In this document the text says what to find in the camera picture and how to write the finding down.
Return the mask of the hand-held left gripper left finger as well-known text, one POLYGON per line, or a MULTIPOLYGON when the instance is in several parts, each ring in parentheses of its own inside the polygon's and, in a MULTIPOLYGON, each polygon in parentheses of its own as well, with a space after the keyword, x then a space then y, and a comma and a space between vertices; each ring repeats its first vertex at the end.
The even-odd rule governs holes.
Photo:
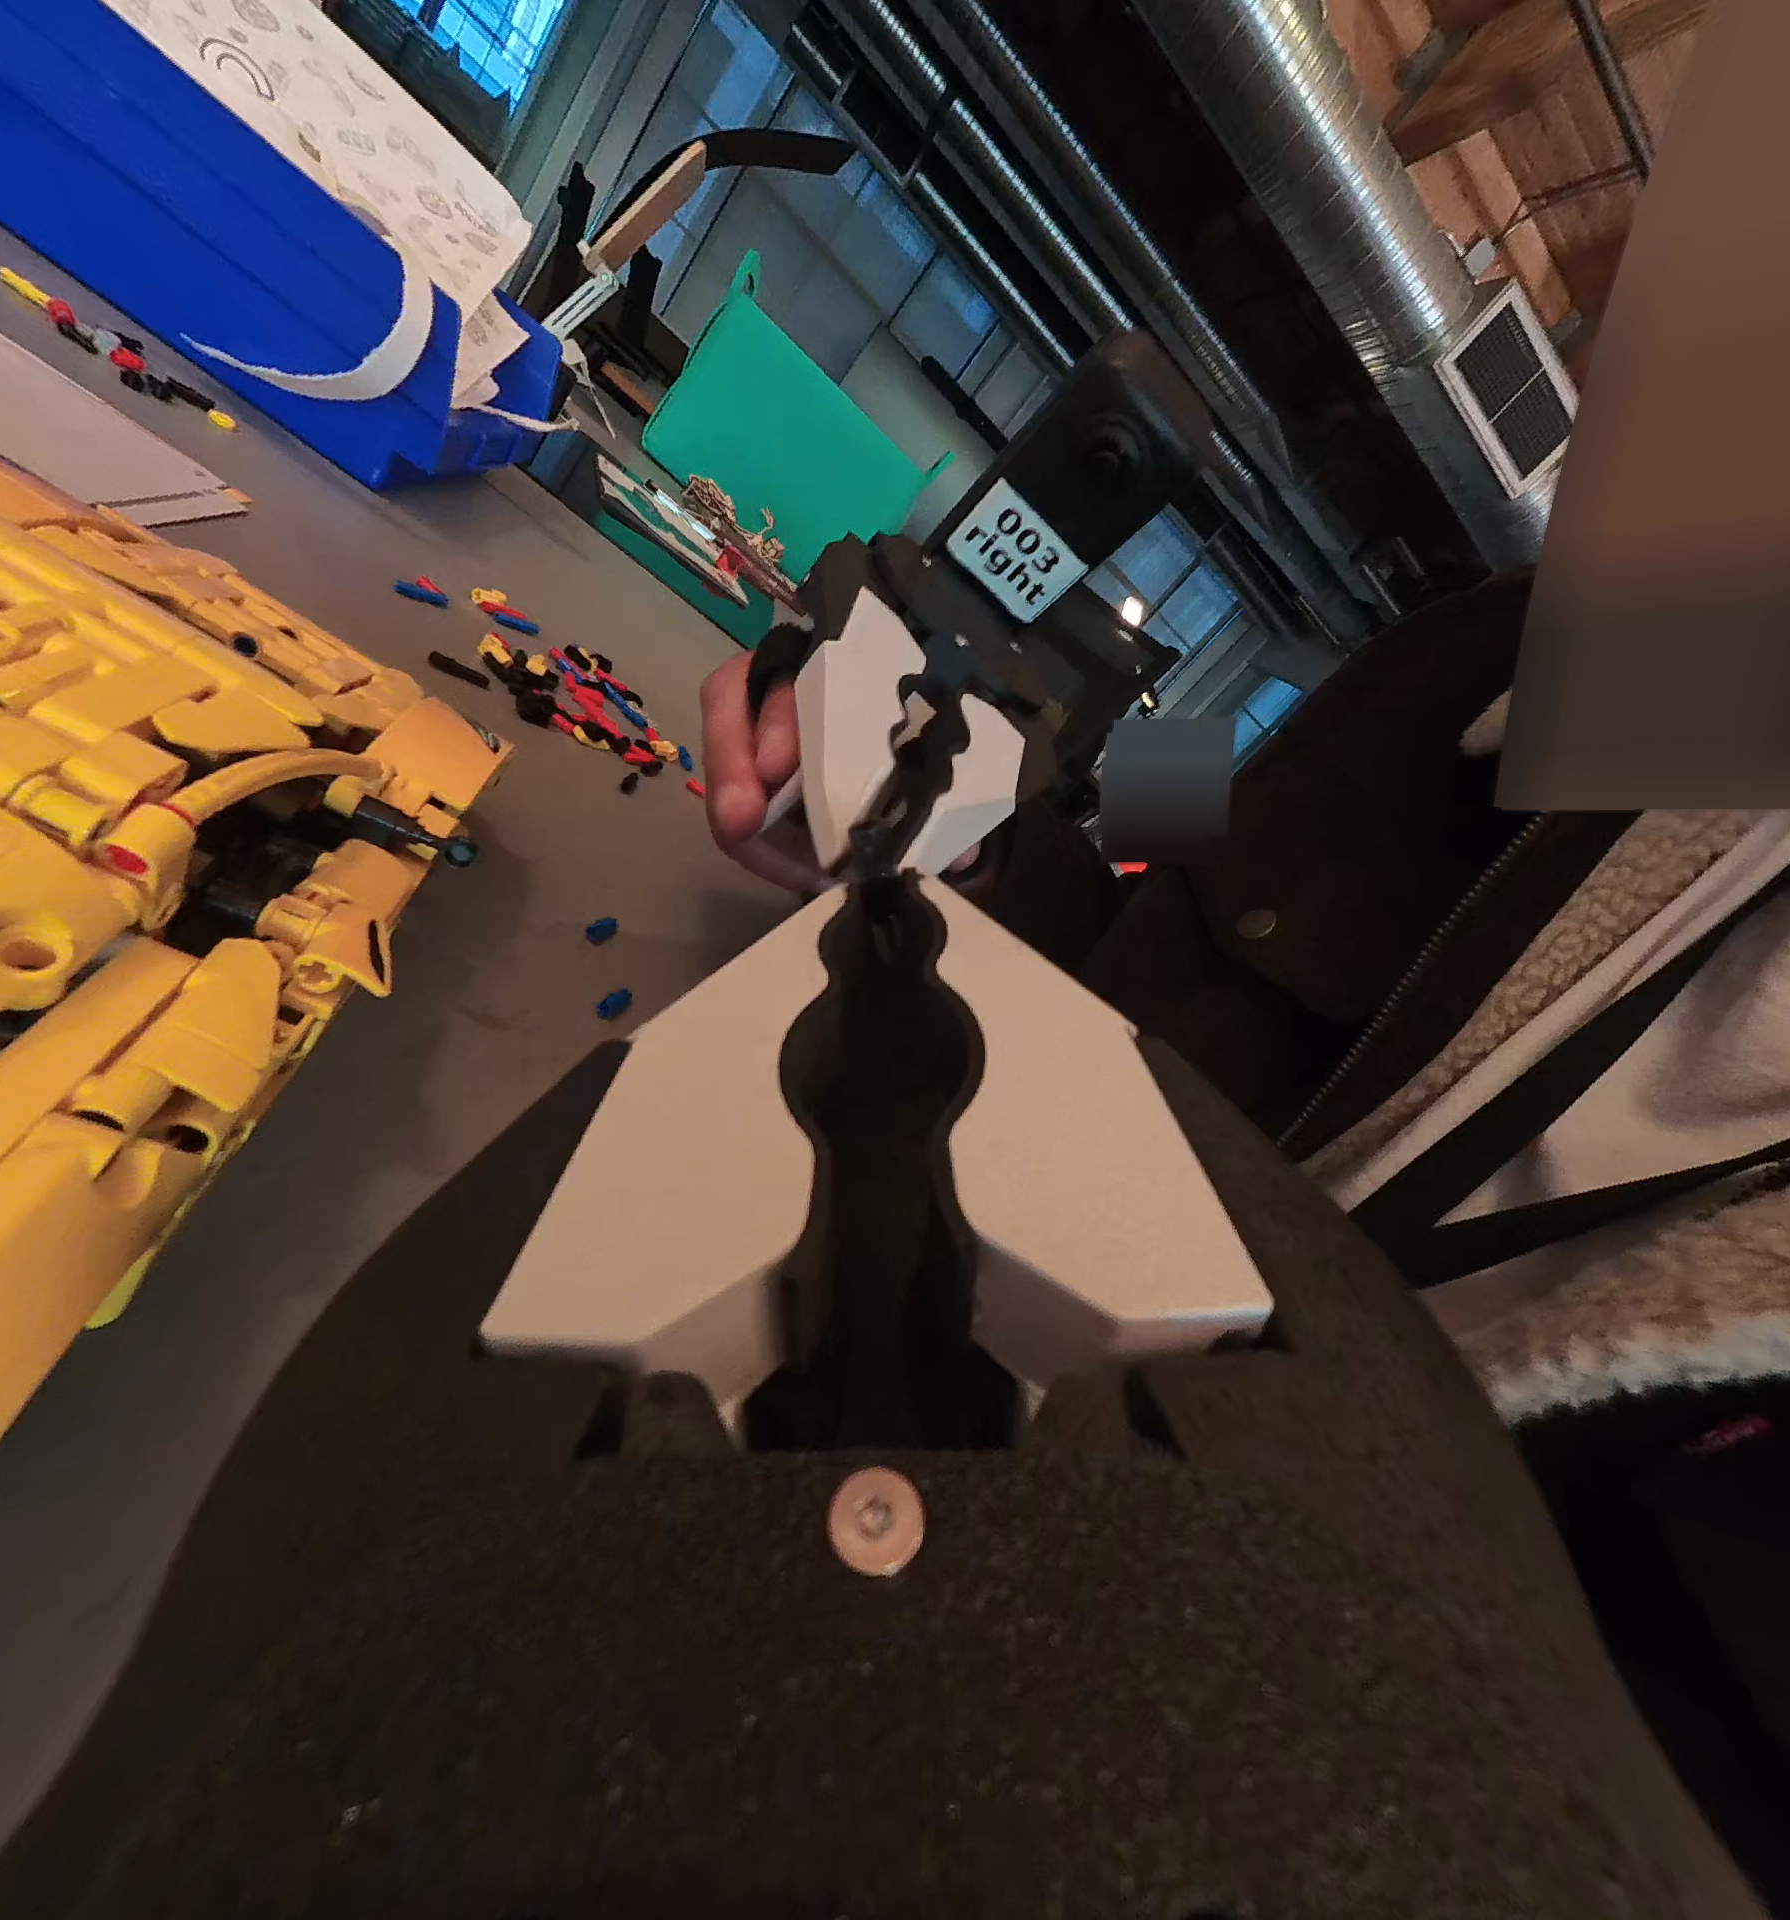
POLYGON ((828 894, 637 1029, 481 1321, 489 1356, 686 1379, 732 1436, 769 1381, 818 1368, 859 1240, 818 1006, 868 927, 828 894))

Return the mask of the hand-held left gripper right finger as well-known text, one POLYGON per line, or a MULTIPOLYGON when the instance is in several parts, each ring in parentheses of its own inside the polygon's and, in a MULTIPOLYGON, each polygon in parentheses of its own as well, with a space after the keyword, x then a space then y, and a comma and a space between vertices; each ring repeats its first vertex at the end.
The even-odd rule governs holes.
POLYGON ((1269 1292, 1131 1026, 942 882, 886 882, 900 1374, 930 1447, 1033 1393, 1250 1342, 1269 1292))

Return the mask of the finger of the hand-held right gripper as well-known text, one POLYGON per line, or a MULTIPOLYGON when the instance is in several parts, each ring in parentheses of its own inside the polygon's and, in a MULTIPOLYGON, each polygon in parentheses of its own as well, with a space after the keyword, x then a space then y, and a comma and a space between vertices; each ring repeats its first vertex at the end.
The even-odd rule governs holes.
POLYGON ((927 818, 925 768, 898 766, 909 737, 900 685, 923 667, 903 618, 861 589, 795 678, 800 805, 823 874, 851 865, 858 827, 889 827, 904 848, 927 818))
POLYGON ((1024 755, 1024 733, 991 703, 930 720, 900 768, 892 871, 941 876, 978 850, 1016 811, 1024 755))

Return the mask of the small black brick assembly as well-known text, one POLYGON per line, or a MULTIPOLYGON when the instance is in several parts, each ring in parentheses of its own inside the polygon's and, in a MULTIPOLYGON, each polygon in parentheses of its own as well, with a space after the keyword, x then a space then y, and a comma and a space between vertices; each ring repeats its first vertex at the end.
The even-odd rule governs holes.
POLYGON ((911 822, 900 811, 851 830, 850 906, 869 927, 897 927, 911 906, 913 887, 904 868, 909 830, 911 822))

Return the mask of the yellow toy brick car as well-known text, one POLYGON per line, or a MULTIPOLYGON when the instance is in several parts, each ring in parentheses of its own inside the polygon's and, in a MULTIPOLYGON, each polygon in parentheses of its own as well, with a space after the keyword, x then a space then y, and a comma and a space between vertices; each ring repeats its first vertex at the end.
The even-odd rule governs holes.
POLYGON ((512 740, 0 457, 0 1439, 332 1019, 512 740))

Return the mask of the building instruction booklet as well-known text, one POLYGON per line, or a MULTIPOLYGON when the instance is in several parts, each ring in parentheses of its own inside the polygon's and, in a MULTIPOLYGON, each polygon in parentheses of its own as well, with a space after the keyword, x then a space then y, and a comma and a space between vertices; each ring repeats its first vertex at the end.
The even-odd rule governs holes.
POLYGON ((247 512, 206 467, 1 332, 0 459, 151 529, 247 512))

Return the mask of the person's right forearm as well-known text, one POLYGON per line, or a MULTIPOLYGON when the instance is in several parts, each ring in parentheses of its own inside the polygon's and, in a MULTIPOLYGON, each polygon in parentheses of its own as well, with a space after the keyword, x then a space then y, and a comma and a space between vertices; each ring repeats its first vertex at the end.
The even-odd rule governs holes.
POLYGON ((1029 802, 982 844, 960 894, 1246 1117, 1290 1090, 1298 1019, 1219 954, 1173 868, 1115 876, 1079 827, 1029 802))

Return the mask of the grey desk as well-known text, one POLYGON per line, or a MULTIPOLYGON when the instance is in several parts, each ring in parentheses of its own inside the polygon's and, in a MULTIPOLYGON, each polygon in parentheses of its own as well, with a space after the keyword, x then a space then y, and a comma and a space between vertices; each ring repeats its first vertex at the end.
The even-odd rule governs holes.
MULTIPOLYGON (((0 266, 147 336, 0 229, 0 266)), ((251 499, 184 529, 259 589, 494 729, 497 695, 427 667, 473 644, 462 609, 398 577, 510 593, 553 642, 615 656, 651 719, 698 752, 697 685, 732 644, 534 478, 369 494, 269 420, 221 432, 123 395, 0 286, 0 332, 251 499)), ((0 1850, 128 1663, 213 1473, 332 1294, 612 1028, 670 1005, 782 916, 715 852, 670 780, 619 796, 604 759, 532 729, 473 818, 478 865, 421 890, 396 985, 359 996, 234 1156, 131 1306, 86 1332, 0 1442, 0 1850), (619 921, 601 945, 596 919, 619 921)))

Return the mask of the person's right hand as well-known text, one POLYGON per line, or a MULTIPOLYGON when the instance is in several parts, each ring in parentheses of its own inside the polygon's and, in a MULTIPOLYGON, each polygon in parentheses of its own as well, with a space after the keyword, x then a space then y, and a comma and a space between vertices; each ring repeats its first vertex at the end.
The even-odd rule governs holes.
POLYGON ((745 873, 798 898, 828 887, 807 830, 783 818, 765 827, 775 794, 800 769, 795 694, 790 685, 766 691, 762 707, 749 707, 752 656, 728 660, 701 685, 701 782, 715 848, 745 873))

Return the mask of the green container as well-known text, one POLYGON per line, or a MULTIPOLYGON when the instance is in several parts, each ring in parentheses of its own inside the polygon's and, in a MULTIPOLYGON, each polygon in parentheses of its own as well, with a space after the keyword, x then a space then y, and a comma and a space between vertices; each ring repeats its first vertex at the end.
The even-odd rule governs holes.
POLYGON ((596 530, 751 650, 835 541, 898 535, 944 455, 918 467, 761 307, 761 262, 742 256, 684 369, 640 436, 643 455, 683 487, 714 482, 723 517, 775 541, 782 595, 721 563, 735 547, 708 507, 593 461, 596 530))

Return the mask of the white vent grille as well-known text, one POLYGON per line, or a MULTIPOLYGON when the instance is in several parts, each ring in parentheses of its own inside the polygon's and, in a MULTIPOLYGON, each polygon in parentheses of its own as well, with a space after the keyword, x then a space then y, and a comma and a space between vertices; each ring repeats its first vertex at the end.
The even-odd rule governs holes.
POLYGON ((1579 393, 1517 280, 1501 282, 1434 360, 1434 380, 1507 497, 1531 494, 1563 461, 1579 393))

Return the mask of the white document stand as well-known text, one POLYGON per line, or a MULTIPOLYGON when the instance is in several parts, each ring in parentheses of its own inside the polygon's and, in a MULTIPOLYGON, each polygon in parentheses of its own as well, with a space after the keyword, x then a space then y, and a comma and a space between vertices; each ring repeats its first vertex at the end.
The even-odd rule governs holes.
POLYGON ((577 332, 612 301, 633 259, 691 201, 709 174, 766 169, 828 179, 855 156, 839 137, 783 131, 709 132, 660 161, 604 219, 591 239, 572 243, 576 278, 548 309, 545 327, 557 338, 563 368, 590 378, 577 332))

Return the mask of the white shirt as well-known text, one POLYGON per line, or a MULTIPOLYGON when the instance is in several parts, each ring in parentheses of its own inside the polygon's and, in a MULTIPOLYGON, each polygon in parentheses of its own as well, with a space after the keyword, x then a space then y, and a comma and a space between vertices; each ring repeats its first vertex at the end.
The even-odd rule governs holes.
POLYGON ((1452 1222, 1719 1164, 1790 1138, 1790 883, 1452 1222))

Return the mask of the cluster of red black pins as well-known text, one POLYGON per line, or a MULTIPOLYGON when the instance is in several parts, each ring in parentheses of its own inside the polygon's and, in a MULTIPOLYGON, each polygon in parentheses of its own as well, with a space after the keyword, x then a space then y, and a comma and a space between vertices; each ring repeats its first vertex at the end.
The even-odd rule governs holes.
POLYGON ((167 405, 184 405, 201 412, 217 429, 229 434, 236 432, 234 416, 226 412, 214 396, 172 374, 156 371, 149 364, 137 338, 105 327, 86 324, 72 309, 69 301, 46 293, 8 266, 0 266, 0 286, 42 314, 58 336, 108 365, 129 393, 167 405))

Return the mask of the silver ventilation duct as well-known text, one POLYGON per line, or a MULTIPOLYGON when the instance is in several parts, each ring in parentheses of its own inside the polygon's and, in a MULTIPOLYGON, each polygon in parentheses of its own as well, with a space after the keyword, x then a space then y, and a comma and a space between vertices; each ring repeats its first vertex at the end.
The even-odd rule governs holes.
POLYGON ((1534 563, 1552 486, 1509 495, 1434 376, 1482 293, 1318 5, 1140 2, 1136 12, 1481 557, 1534 563))

